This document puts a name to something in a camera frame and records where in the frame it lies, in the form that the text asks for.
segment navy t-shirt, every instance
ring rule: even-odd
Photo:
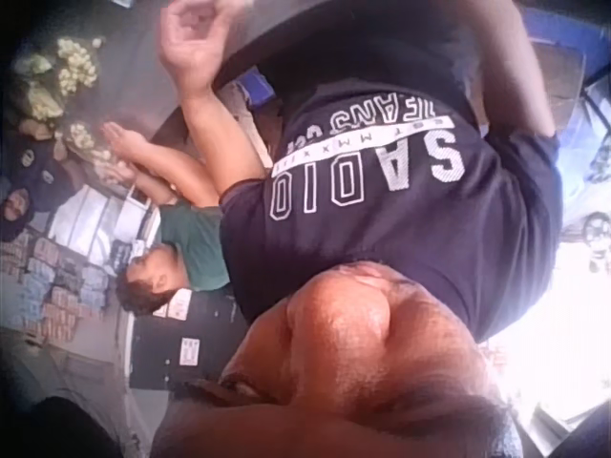
[[[265,180],[221,200],[235,296],[253,321],[314,275],[374,260],[423,284],[482,341],[544,292],[561,227],[558,141],[493,128],[418,91],[319,86]]]
[[[74,194],[70,175],[53,158],[55,140],[35,141],[17,134],[7,134],[3,154],[10,156],[11,192],[25,188],[30,193],[32,209],[50,212]]]

